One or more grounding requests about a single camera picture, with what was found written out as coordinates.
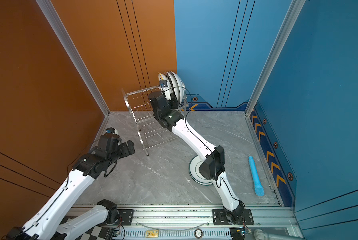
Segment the chrome wire dish rack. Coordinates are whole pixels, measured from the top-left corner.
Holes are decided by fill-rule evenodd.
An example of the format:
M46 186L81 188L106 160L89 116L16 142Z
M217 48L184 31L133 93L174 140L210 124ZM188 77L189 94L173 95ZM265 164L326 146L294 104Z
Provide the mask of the chrome wire dish rack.
M153 116L153 108L148 99L148 95L159 90L160 88L158 86L129 93L125 93L125 91L122 90L126 107L135 122L139 141L147 156L149 155L148 150L150 148L177 138L177 136L169 130L161 127Z

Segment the yellow rim dotted plate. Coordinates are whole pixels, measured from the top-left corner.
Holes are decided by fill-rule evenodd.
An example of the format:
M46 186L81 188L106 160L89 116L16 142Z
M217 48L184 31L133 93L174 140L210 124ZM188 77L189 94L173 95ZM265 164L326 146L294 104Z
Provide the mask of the yellow rim dotted plate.
M168 83L169 83L169 80L167 79L167 77L164 75L164 74L162 74L162 73L158 73L158 78L159 78L159 80L167 80L168 81Z

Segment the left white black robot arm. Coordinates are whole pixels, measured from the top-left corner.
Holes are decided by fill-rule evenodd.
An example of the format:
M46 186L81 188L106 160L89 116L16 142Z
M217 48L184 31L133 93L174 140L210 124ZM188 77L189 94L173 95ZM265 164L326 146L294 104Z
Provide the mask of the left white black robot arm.
M121 224L117 204L99 201L86 213L61 223L80 195L101 175L107 177L118 160L135 153L135 144L123 142L119 135L107 132L97 146L80 156L66 180L47 203L22 227L12 228L4 240L74 240L98 224Z

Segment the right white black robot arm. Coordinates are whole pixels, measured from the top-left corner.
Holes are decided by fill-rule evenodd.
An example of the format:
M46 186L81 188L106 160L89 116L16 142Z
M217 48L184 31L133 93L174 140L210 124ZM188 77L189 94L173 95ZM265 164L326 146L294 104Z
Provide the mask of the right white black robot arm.
M236 225L243 221L246 207L234 193L225 168L225 150L214 146L198 134L178 109L169 103L161 91L149 94L154 118L165 129L180 137L200 158L199 173L211 181L221 197L228 221Z

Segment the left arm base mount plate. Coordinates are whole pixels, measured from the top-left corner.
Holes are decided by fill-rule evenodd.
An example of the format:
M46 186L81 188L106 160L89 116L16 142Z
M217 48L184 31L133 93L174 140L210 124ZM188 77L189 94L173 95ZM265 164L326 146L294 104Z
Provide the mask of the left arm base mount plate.
M117 218L114 222L114 226L131 226L133 217L134 217L134 210L133 209L118 209L117 210Z

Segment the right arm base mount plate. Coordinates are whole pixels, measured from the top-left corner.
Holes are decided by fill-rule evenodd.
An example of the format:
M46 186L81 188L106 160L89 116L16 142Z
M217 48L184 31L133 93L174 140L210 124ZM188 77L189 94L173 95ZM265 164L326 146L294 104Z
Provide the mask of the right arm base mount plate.
M213 214L213 224L215 226L234 225L232 222L229 222L229 220L227 219L226 212L224 209L213 209L212 214ZM246 209L244 216L235 225L253 226L254 224L255 223L254 223L254 217L252 211L250 209Z

